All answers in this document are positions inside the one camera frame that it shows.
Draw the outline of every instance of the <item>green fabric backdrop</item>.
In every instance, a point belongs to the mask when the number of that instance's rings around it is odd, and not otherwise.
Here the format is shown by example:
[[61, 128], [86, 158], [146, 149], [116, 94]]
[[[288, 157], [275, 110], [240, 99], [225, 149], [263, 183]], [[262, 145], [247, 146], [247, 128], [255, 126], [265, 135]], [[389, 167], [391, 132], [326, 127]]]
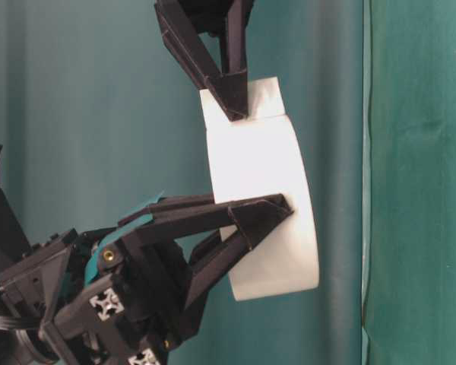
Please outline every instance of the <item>green fabric backdrop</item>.
[[[198, 95], [163, 48], [152, 5], [0, 0], [3, 176], [32, 242], [110, 225], [162, 189], [211, 190]], [[236, 303], [224, 280], [171, 364], [360, 362], [362, 13], [361, 0], [256, 2], [250, 78], [280, 78], [321, 286]]]
[[456, 0], [371, 0], [371, 365], [456, 365]]

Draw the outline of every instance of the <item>white paper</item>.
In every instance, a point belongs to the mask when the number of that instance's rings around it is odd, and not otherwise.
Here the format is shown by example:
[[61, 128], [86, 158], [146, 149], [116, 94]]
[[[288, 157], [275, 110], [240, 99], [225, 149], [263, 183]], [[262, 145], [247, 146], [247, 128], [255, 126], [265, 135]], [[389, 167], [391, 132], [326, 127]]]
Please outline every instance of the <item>white paper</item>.
[[[318, 286], [314, 219], [296, 134], [277, 78], [249, 83], [249, 117], [230, 122], [209, 90], [201, 91], [216, 202], [282, 193], [294, 213], [230, 272], [236, 300]], [[225, 239], [234, 227], [223, 228]]]

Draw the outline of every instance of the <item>brass screw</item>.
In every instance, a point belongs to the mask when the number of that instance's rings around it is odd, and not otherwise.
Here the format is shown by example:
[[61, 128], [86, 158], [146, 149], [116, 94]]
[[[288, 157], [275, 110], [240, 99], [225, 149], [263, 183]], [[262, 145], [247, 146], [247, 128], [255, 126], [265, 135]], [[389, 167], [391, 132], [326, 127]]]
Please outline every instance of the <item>brass screw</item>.
[[106, 262], [111, 262], [115, 258], [115, 253], [111, 249], [106, 249], [103, 251], [103, 259]]

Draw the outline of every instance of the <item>cable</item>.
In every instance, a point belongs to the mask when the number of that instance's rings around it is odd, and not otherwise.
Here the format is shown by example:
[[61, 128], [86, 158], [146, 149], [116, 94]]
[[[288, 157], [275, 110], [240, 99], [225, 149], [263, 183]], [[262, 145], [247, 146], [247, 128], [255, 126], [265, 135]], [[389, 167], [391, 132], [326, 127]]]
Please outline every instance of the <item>cable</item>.
[[0, 330], [16, 331], [20, 329], [38, 329], [40, 318], [16, 318], [10, 316], [0, 316]]

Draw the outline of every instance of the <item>teal plastic part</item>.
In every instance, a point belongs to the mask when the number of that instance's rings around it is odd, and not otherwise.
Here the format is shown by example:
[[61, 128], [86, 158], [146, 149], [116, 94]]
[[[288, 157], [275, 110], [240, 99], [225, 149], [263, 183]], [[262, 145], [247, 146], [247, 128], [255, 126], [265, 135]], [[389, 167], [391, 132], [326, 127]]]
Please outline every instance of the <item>teal plastic part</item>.
[[164, 195], [164, 191], [162, 191], [159, 194], [147, 199], [145, 202], [140, 203], [135, 208], [131, 209], [128, 213], [124, 214], [121, 219], [126, 218], [126, 217], [128, 217], [130, 215], [133, 215], [135, 213], [138, 213], [139, 211], [141, 211], [142, 209], [148, 207], [151, 204], [158, 203], [160, 198], [162, 198], [163, 195]]
[[97, 275], [98, 275], [98, 267], [97, 267], [97, 262], [98, 262], [98, 255], [100, 254], [101, 250], [105, 247], [108, 246], [111, 243], [114, 243], [116, 240], [119, 240], [120, 237], [126, 235], [129, 232], [132, 232], [135, 228], [140, 227], [141, 225], [144, 225], [146, 223], [149, 223], [152, 221], [154, 217], [152, 214], [144, 214], [135, 219], [134, 221], [126, 224], [123, 227], [120, 227], [118, 230], [111, 232], [108, 236], [103, 238], [98, 245], [97, 250], [94, 252], [94, 254], [91, 256], [90, 260], [86, 264], [86, 268], [84, 270], [84, 284], [88, 285], [93, 281]]

